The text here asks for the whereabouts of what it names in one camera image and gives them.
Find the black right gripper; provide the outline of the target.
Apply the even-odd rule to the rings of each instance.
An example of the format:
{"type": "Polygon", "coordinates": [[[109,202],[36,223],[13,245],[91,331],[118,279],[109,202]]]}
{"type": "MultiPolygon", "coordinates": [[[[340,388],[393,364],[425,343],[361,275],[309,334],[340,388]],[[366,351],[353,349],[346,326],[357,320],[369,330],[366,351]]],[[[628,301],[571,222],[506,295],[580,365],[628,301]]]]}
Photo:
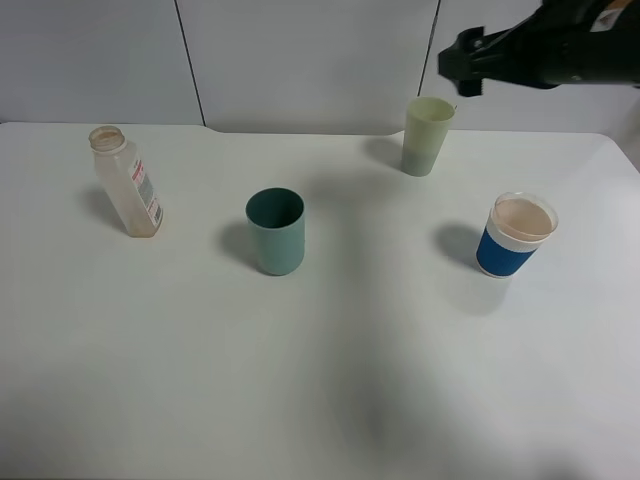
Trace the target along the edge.
{"type": "Polygon", "coordinates": [[[639,86],[637,1],[544,1],[517,26],[487,36],[483,46],[484,32],[484,27],[466,29],[438,54],[438,73],[460,80],[461,97],[483,94],[480,73],[538,89],[639,86]]]}

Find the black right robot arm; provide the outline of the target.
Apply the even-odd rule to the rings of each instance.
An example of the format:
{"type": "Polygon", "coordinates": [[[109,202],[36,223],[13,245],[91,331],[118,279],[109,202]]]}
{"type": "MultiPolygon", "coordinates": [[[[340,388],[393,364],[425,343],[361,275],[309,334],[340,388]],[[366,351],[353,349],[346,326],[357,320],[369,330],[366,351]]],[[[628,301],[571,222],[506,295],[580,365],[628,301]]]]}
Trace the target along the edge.
{"type": "Polygon", "coordinates": [[[543,1],[528,18],[487,34],[458,34],[438,55],[438,73],[462,97],[493,80],[539,90],[560,85],[639,86],[637,1],[543,1]]]}

